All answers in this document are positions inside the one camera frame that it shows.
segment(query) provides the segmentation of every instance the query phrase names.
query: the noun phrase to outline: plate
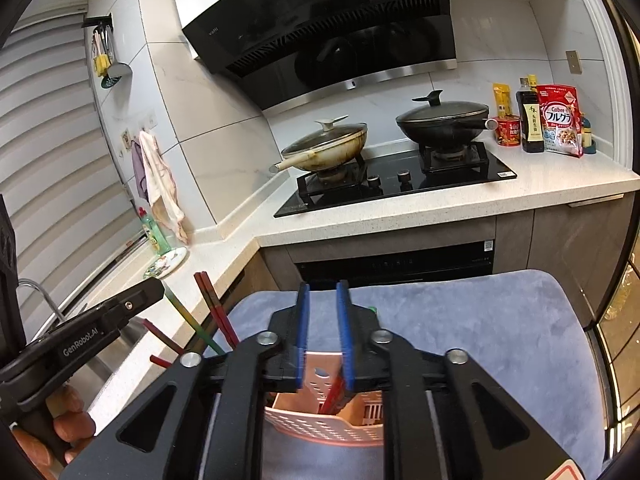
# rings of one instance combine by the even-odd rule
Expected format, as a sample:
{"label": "plate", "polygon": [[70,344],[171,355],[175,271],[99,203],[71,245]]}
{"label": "plate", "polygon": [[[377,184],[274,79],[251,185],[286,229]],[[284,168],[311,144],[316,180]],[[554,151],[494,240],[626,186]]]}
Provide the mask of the plate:
{"label": "plate", "polygon": [[172,249],[168,253],[160,256],[156,261],[154,261],[151,265],[149,265],[148,269],[145,270],[145,273],[142,277],[146,280],[147,278],[158,278],[158,280],[164,278],[165,276],[174,272],[175,269],[182,263],[184,257],[187,255],[186,247],[178,247],[177,249]]}

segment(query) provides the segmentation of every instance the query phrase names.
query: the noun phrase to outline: electrical outlet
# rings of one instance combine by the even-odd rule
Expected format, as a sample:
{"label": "electrical outlet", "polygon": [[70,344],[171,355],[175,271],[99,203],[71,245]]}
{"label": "electrical outlet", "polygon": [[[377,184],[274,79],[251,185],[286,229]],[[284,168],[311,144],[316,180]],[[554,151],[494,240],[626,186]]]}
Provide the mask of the electrical outlet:
{"label": "electrical outlet", "polygon": [[145,126],[146,126],[149,130],[153,130],[156,126],[158,126],[158,120],[156,119],[156,114],[155,114],[155,113],[151,112],[151,113],[146,117]]}
{"label": "electrical outlet", "polygon": [[569,64],[569,72],[571,74],[580,75],[582,73],[582,64],[577,50],[567,50],[566,61]]}
{"label": "electrical outlet", "polygon": [[122,139],[122,144],[124,145],[124,149],[129,151],[131,149],[131,135],[129,130],[124,130],[120,134],[120,138]]}

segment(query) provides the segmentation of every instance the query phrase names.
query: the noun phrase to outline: soy sauce bottle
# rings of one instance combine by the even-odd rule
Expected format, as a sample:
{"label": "soy sauce bottle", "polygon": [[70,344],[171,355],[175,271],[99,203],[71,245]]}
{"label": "soy sauce bottle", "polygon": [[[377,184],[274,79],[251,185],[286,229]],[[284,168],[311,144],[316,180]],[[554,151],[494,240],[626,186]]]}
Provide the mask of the soy sauce bottle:
{"label": "soy sauce bottle", "polygon": [[522,149],[527,153],[544,152],[545,141],[542,137],[538,93],[531,89],[526,77],[520,78],[520,90],[516,92],[516,101],[520,110]]}

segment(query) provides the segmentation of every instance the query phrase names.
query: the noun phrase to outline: blue mat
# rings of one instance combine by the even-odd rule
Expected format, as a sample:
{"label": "blue mat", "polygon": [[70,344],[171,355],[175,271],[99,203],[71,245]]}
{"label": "blue mat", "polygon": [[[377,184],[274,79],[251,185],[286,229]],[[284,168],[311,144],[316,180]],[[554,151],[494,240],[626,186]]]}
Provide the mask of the blue mat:
{"label": "blue mat", "polygon": [[[368,286],[353,303],[375,306],[380,324],[416,348],[463,348],[582,468],[600,474],[605,452],[602,400],[587,339],[552,276],[521,270],[455,282]],[[264,330],[295,292],[258,292],[229,319],[240,339]],[[311,293],[308,350],[340,351],[335,291]],[[229,349],[221,333],[217,343]],[[382,479],[382,448],[314,444],[266,424],[263,479]]]}

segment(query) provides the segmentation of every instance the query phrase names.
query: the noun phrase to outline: hand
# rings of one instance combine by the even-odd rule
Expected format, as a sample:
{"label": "hand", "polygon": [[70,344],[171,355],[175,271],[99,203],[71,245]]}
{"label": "hand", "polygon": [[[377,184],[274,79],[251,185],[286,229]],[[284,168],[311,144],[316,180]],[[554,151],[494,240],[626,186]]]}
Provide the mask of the hand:
{"label": "hand", "polygon": [[[62,411],[65,411],[53,419],[53,427],[62,440],[74,443],[72,449],[65,453],[66,462],[69,463],[93,440],[95,422],[84,411],[84,401],[71,386],[60,388],[47,399],[47,403],[61,406]],[[50,470],[54,463],[50,449],[18,426],[13,429],[13,432],[20,447],[44,478],[55,480],[56,478]]]}

